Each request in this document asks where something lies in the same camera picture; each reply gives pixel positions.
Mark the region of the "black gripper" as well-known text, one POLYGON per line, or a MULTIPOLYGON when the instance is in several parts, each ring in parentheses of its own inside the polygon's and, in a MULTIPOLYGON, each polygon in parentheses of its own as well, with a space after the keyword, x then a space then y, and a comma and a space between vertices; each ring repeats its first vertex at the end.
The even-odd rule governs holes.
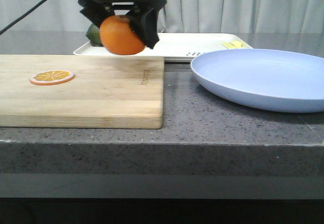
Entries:
POLYGON ((167 0, 78 0, 83 14, 94 25, 100 27, 102 22, 114 15, 113 10, 107 10, 106 6, 112 3, 134 3, 127 12, 126 17, 130 21, 130 27, 138 38, 150 49, 153 49, 159 37, 157 35, 156 10, 160 10, 167 0))

